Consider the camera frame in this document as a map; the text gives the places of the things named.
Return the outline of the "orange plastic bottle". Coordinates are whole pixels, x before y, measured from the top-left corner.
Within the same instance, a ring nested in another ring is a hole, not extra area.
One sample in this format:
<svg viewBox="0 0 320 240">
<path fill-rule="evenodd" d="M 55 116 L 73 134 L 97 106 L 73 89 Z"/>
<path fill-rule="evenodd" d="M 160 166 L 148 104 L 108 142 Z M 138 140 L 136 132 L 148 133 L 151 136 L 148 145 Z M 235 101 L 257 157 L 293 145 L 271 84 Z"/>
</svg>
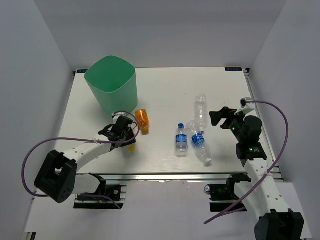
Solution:
<svg viewBox="0 0 320 240">
<path fill-rule="evenodd" d="M 145 109 L 139 109 L 135 112 L 135 117 L 138 120 L 140 131 L 143 134 L 149 133 L 149 117 Z"/>
</svg>

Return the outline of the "blue cap water bottle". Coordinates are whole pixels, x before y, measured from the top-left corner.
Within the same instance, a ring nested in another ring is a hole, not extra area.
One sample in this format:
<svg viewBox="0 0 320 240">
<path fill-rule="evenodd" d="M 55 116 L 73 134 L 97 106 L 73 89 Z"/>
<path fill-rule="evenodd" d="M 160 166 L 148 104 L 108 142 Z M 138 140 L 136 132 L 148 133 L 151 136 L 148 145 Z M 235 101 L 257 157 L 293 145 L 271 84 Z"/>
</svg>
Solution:
<svg viewBox="0 0 320 240">
<path fill-rule="evenodd" d="M 188 152 L 187 135 L 183 123 L 177 125 L 175 132 L 175 153 L 178 157 L 185 157 Z"/>
</svg>

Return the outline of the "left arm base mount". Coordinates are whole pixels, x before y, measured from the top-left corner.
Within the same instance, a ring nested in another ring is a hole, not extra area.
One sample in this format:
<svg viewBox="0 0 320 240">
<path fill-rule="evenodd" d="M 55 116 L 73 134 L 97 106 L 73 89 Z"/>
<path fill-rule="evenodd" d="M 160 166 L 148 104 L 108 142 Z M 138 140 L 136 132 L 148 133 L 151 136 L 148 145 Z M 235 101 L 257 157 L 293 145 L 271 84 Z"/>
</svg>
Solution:
<svg viewBox="0 0 320 240">
<path fill-rule="evenodd" d="M 126 199 L 127 186 L 110 182 L 97 174 L 80 174 L 75 178 L 72 194 L 74 209 L 121 210 Z"/>
</svg>

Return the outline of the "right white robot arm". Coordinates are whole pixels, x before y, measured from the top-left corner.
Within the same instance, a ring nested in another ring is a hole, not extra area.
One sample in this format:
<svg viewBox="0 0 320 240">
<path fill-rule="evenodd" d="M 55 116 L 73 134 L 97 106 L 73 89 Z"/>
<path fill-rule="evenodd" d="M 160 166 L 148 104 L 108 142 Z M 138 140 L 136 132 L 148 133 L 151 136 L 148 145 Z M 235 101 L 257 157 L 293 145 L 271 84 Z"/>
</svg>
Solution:
<svg viewBox="0 0 320 240">
<path fill-rule="evenodd" d="M 254 235 L 257 240 L 299 240 L 304 218 L 294 212 L 280 193 L 268 171 L 267 155 L 260 143 L 262 121 L 249 115 L 250 108 L 223 107 L 209 112 L 212 126 L 225 120 L 220 128 L 231 130 L 237 139 L 236 155 L 246 170 L 227 179 L 225 192 L 240 203 L 256 219 Z"/>
</svg>

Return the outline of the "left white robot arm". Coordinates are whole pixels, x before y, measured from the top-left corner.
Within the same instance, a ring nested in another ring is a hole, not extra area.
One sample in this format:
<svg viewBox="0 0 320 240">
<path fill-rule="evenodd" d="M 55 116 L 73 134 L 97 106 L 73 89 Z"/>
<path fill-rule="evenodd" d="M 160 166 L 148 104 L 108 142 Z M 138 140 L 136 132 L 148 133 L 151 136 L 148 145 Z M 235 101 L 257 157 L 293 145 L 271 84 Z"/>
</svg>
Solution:
<svg viewBox="0 0 320 240">
<path fill-rule="evenodd" d="M 35 187 L 57 203 L 66 201 L 70 195 L 112 202 L 112 192 L 107 190 L 104 178 L 94 173 L 78 174 L 100 156 L 136 143 L 137 118 L 127 117 L 125 112 L 117 112 L 112 118 L 112 124 L 91 139 L 81 139 L 81 145 L 64 152 L 50 151 L 35 178 Z"/>
</svg>

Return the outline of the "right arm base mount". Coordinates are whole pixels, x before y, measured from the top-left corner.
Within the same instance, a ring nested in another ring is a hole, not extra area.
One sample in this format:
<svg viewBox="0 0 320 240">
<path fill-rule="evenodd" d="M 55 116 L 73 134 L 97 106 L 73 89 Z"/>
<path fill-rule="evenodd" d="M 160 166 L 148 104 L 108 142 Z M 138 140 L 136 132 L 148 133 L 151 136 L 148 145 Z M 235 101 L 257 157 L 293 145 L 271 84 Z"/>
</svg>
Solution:
<svg viewBox="0 0 320 240">
<path fill-rule="evenodd" d="M 239 198 L 234 189 L 235 184 L 240 182 L 251 183 L 250 177 L 245 173 L 231 174 L 223 184 L 207 184 L 204 192 L 209 195 L 210 211 L 218 213 L 235 203 Z"/>
</svg>

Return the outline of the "clear bottle yellow cap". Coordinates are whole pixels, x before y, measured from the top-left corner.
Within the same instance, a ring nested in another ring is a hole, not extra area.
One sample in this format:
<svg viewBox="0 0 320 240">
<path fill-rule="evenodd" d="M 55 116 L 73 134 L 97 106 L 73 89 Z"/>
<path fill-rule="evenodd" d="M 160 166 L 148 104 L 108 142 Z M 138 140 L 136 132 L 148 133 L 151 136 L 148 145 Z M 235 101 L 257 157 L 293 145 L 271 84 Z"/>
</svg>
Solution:
<svg viewBox="0 0 320 240">
<path fill-rule="evenodd" d="M 129 149 L 129 151 L 134 152 L 134 151 L 136 150 L 136 144 L 135 144 L 135 143 L 130 144 L 130 145 L 128 146 L 128 149 Z"/>
</svg>

